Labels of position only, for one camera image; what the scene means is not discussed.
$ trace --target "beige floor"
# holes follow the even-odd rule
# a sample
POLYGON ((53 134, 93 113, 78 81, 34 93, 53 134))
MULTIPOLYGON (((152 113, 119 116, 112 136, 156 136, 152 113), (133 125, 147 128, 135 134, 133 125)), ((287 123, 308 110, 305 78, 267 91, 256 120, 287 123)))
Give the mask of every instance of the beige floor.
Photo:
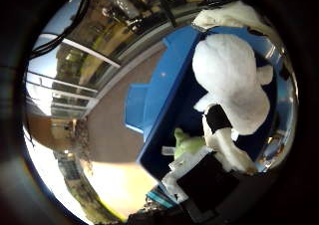
POLYGON ((131 83, 147 83, 163 51, 155 53, 121 79, 88 117, 93 175, 100 197, 125 217, 145 204, 156 182, 135 163, 143 145, 141 134, 124 125, 124 105, 131 83))

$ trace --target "white plush toy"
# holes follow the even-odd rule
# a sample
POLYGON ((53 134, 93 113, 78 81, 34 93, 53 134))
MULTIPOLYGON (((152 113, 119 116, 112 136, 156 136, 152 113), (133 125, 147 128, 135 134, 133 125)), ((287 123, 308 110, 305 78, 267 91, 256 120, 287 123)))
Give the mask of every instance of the white plush toy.
POLYGON ((242 135, 253 134, 269 113, 269 100, 261 85, 272 80, 272 67, 256 68, 253 50, 237 36, 214 34, 200 41, 192 68, 207 94, 194 106, 204 112, 219 104, 233 128, 242 135))

